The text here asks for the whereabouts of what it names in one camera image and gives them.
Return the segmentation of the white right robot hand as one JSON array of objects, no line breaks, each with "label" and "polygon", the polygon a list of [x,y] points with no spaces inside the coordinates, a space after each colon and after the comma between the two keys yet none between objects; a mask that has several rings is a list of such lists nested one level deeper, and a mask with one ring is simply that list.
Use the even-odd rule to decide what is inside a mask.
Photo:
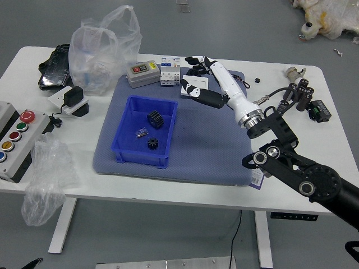
[{"label": "white right robot hand", "polygon": [[236,122],[242,128],[249,129],[264,119],[260,107],[247,100],[238,83],[221,63],[206,56],[186,57],[185,61],[200,73],[213,75],[222,90],[218,93],[201,89],[182,79],[180,83],[192,100],[218,109],[227,104],[234,110]]}]

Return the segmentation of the black-white left robot hand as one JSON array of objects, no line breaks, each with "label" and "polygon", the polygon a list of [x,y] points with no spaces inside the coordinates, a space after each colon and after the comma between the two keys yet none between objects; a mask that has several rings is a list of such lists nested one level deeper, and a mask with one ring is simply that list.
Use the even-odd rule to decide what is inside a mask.
[{"label": "black-white left robot hand", "polygon": [[37,265],[39,265],[42,262],[43,262],[43,258],[37,258],[37,259],[29,262],[28,264],[26,264],[21,269],[34,269]]}]

